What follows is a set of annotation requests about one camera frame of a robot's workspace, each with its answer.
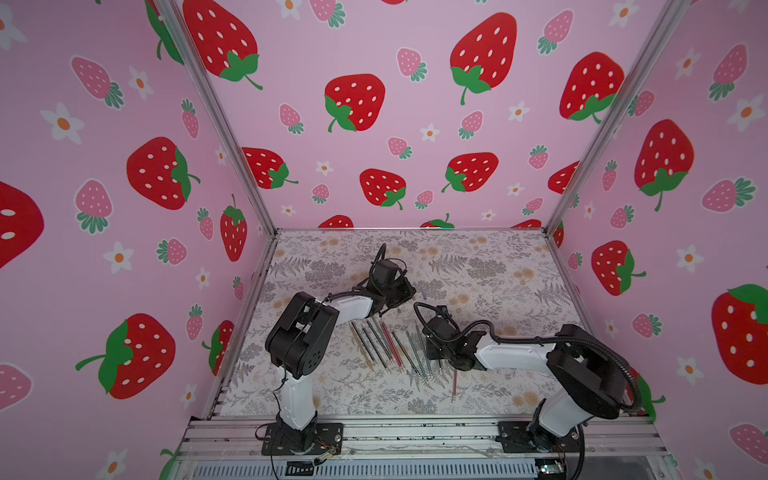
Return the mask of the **red striped pencil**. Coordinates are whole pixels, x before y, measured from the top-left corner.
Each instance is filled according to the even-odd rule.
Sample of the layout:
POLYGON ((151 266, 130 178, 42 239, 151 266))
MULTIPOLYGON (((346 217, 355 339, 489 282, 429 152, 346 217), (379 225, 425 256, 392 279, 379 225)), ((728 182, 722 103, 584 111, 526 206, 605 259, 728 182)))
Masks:
POLYGON ((403 371, 404 367, 403 367, 402 359, 401 359, 401 357, 399 355, 399 352, 398 352, 398 350, 396 348, 396 345, 395 345, 395 343, 393 341, 393 338, 391 337, 390 332, 388 331, 388 329, 387 329, 387 327, 386 327, 386 325, 385 325, 385 323, 383 321, 380 321, 380 328, 381 328, 383 336, 384 336, 384 338, 385 338, 385 340, 386 340, 386 342, 388 344, 388 347, 389 347, 390 351, 392 352, 393 358, 394 358, 398 368, 401 371, 403 371))

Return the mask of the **blue pencil with clear cap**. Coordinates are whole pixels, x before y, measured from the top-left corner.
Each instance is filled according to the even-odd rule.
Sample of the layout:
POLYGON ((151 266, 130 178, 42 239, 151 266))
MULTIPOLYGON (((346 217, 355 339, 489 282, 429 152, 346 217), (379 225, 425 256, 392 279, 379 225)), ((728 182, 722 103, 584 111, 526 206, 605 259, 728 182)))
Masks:
POLYGON ((391 362, 396 362, 395 357, 391 351, 391 348, 389 347, 389 344, 386 342, 384 334, 381 331, 381 328, 377 325, 377 323, 374 320, 367 319, 366 323, 368 327, 373 331, 374 336, 377 339, 377 342, 381 346, 382 350, 384 351, 385 355, 391 362))

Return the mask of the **yellow pencil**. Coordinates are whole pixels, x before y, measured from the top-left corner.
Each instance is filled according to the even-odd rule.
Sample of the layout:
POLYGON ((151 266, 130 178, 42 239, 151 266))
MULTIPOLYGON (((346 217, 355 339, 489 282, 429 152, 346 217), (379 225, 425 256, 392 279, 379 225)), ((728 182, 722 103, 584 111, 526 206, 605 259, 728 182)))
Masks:
POLYGON ((360 334, 359 334, 356 326, 354 324, 350 323, 350 329, 351 329, 353 338, 354 338, 354 340, 355 340, 355 342, 356 342, 356 344, 358 346, 358 349, 359 349, 359 351, 360 351, 360 353, 361 353, 361 355, 363 357, 363 360, 364 360, 365 364, 367 365, 369 370, 375 371, 374 370, 374 366, 373 366, 374 364, 371 361, 369 353, 368 353, 368 351, 366 349, 366 346, 365 346, 364 342, 362 341, 362 339, 360 337, 360 334))

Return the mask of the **dark blue striped pencil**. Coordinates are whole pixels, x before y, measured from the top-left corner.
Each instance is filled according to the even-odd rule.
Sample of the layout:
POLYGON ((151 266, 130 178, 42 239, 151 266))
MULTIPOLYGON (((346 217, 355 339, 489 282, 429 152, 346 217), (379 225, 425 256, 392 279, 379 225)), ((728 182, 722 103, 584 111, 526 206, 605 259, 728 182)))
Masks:
POLYGON ((386 360, 384 359, 384 357, 381 355, 381 353, 379 352, 379 349, 378 349, 378 347, 376 346, 376 344, 375 344, 375 342, 374 342, 374 340, 373 340, 373 337, 372 337, 372 336, 369 334, 369 332, 368 332, 368 330, 366 329, 366 327, 365 327, 365 326, 361 325, 361 327, 362 327, 362 330, 363 330, 363 334, 364 334, 365 338, 367 339, 367 341, 368 341, 368 342, 369 342, 369 344, 371 345, 371 348, 372 348, 372 349, 373 349, 373 351, 375 352, 376 358, 379 360, 379 362, 381 363, 381 365, 383 366, 383 368, 384 368, 385 370, 386 370, 386 369, 388 369, 388 365, 387 365, 387 362, 386 362, 386 360))

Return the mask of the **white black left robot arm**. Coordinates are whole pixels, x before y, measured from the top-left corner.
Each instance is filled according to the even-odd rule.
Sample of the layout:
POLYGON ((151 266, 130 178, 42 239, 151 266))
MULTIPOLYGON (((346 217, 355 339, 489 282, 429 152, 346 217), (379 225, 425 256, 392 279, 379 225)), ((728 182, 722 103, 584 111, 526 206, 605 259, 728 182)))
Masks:
POLYGON ((325 299, 296 293, 265 341, 282 382, 278 388, 278 422, 291 431, 303 432, 316 421, 312 374, 321 364, 337 326, 382 315, 411 300, 415 293, 406 277, 390 286, 367 279, 325 299))

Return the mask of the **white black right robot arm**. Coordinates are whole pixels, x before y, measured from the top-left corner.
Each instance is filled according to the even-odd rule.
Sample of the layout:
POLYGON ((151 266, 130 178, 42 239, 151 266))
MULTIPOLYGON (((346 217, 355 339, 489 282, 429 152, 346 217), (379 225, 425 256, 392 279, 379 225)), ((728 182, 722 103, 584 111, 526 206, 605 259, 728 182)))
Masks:
POLYGON ((417 318, 430 360, 445 360, 459 371, 518 369, 550 373, 559 382, 554 396, 539 402, 531 421, 500 432, 498 441, 515 451, 553 452, 593 418, 617 419, 643 409, 639 380, 630 364, 575 324, 550 337, 512 338, 478 320, 460 329, 448 310, 434 307, 433 318, 417 318))

